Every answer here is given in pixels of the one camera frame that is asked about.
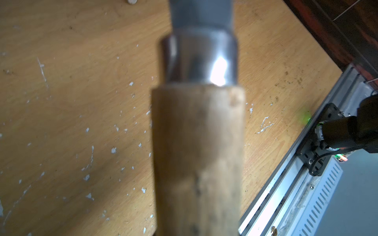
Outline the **sickle with yellow label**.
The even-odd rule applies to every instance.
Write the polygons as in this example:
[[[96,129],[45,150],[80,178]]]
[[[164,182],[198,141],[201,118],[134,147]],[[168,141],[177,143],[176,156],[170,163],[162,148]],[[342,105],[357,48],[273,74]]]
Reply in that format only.
[[[135,5],[138,0],[127,0],[128,4]]]

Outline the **sickle plain wooden handle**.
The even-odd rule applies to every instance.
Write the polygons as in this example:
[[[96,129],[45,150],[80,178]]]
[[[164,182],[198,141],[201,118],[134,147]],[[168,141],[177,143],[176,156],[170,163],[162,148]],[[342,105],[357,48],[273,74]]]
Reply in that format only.
[[[170,1],[151,119],[157,236],[236,236],[244,89],[232,1]]]

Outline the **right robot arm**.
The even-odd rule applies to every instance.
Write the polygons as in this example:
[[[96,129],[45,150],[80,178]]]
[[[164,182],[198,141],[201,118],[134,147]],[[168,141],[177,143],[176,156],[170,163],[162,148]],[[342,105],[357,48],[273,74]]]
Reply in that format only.
[[[377,153],[378,96],[373,95],[362,100],[356,116],[319,123],[315,134],[332,149],[364,149],[368,153]]]

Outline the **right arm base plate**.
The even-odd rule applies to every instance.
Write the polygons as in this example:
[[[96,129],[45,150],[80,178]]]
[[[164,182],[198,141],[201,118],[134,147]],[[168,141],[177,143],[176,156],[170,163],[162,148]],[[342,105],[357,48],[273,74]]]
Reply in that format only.
[[[323,174],[331,159],[331,155],[326,156],[325,154],[334,152],[329,149],[329,146],[321,138],[321,129],[317,127],[323,125],[324,122],[338,120],[343,117],[335,104],[327,104],[316,118],[315,123],[310,126],[310,130],[297,148],[295,154],[302,160],[304,166],[308,168],[311,176],[320,177]]]

